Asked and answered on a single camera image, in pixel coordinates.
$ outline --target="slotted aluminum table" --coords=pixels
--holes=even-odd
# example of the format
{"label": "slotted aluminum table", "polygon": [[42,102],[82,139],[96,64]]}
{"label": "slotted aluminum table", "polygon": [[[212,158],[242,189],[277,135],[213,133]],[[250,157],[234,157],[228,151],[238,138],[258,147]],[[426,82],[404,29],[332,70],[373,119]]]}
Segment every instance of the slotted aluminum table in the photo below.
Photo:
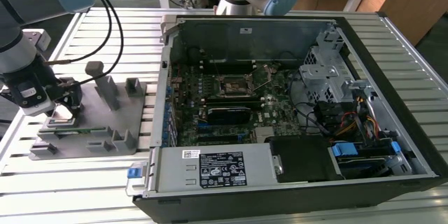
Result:
{"label": "slotted aluminum table", "polygon": [[[113,70],[116,82],[138,77],[148,83],[138,150],[132,156],[32,161],[29,147],[44,117],[14,117],[0,142],[0,223],[153,223],[126,196],[126,169],[148,157],[152,106],[156,98],[161,47],[160,19],[165,14],[212,14],[209,10],[117,8],[125,35],[121,61]],[[290,15],[344,16],[369,49],[401,98],[422,125],[441,155],[448,160],[448,88],[386,18],[376,14],[293,12]],[[76,58],[102,42],[108,29],[106,13],[93,8],[76,14],[52,60]],[[114,24],[112,39],[88,60],[100,60],[105,69],[118,51]],[[88,60],[54,66],[58,77],[82,80]],[[360,209],[318,211],[206,223],[445,223],[448,188],[410,193]]]}

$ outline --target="red wire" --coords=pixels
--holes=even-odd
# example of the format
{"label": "red wire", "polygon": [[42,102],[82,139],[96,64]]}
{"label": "red wire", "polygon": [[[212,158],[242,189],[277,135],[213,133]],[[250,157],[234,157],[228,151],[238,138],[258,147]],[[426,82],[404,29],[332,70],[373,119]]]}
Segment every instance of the red wire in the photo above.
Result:
{"label": "red wire", "polygon": [[345,119],[345,116],[348,116],[349,114],[356,114],[356,112],[346,112],[344,115],[342,115],[342,117],[341,117],[341,126],[340,127],[342,127],[344,126],[344,119]]}

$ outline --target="warning label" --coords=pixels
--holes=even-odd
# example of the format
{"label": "warning label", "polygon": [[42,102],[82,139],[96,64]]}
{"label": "warning label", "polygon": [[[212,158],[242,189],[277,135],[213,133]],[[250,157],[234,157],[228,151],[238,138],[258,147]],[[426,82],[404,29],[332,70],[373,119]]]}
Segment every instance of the warning label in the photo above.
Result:
{"label": "warning label", "polygon": [[246,186],[242,152],[200,154],[202,188]]}

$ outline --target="yellow wire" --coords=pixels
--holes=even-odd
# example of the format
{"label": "yellow wire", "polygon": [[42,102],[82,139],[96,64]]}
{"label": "yellow wire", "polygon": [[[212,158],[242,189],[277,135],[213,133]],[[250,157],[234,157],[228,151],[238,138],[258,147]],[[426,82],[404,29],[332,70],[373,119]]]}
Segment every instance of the yellow wire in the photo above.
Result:
{"label": "yellow wire", "polygon": [[353,127],[354,127],[354,122],[345,128],[345,129],[342,129],[337,134],[336,134],[336,136],[338,136],[338,135],[341,135],[341,134],[344,134],[346,131],[349,131]]}

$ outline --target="robot cable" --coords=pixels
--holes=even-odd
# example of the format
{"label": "robot cable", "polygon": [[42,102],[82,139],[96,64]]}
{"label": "robot cable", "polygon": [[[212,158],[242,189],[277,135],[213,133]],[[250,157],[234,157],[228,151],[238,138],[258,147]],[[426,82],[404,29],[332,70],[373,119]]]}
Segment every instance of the robot cable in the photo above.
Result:
{"label": "robot cable", "polygon": [[118,62],[120,62],[121,56],[122,56],[122,50],[124,50],[124,34],[122,34],[122,27],[121,27],[120,18],[118,18],[117,12],[116,12],[116,10],[114,10],[114,8],[113,8],[113,5],[112,5],[110,1],[109,1],[109,0],[104,0],[104,1],[105,1],[105,3],[106,3],[105,8],[106,8],[106,9],[110,8],[110,11],[112,11],[112,13],[113,13],[114,19],[116,19],[116,21],[117,21],[117,26],[118,26],[118,31],[120,31],[120,51],[118,51],[118,56],[117,56],[116,61],[114,61],[113,64],[112,64],[109,70],[106,70],[102,74],[100,74],[100,75],[97,75],[97,76],[94,76],[94,77],[92,77],[92,78],[89,78],[89,79],[86,79],[86,80],[84,80],[84,81],[81,81],[81,82],[76,82],[76,83],[73,83],[73,84],[70,85],[72,88],[76,87],[76,86],[80,86],[80,85],[82,85],[82,84],[85,84],[85,83],[88,83],[88,82],[90,82],[90,81],[94,81],[96,79],[98,79],[98,78],[101,78],[101,77],[104,77],[104,76],[106,76],[106,75],[113,71],[116,65],[117,65]]}

